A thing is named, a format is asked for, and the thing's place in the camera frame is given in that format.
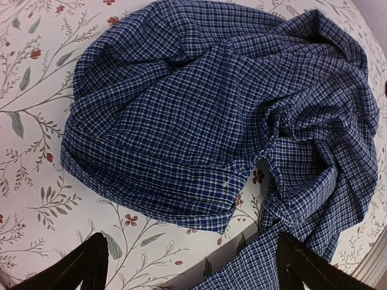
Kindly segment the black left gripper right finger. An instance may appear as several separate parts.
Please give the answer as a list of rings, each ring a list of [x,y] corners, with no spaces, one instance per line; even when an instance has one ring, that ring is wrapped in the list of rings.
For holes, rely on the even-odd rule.
[[[290,233],[279,233],[276,264],[281,289],[372,288],[330,265]]]

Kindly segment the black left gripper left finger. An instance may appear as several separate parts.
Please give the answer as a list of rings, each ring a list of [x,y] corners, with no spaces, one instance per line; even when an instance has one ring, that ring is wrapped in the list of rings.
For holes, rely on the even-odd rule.
[[[60,261],[12,289],[105,289],[108,256],[107,239],[95,233]]]

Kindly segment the blue plaid button shirt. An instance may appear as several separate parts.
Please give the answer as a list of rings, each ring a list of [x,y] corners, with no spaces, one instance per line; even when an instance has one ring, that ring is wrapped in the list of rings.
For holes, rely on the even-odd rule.
[[[330,261],[377,185],[366,54],[318,10],[153,2],[84,51],[73,94],[62,167],[151,219],[222,233],[267,162],[260,236],[199,289],[278,289],[282,231]]]

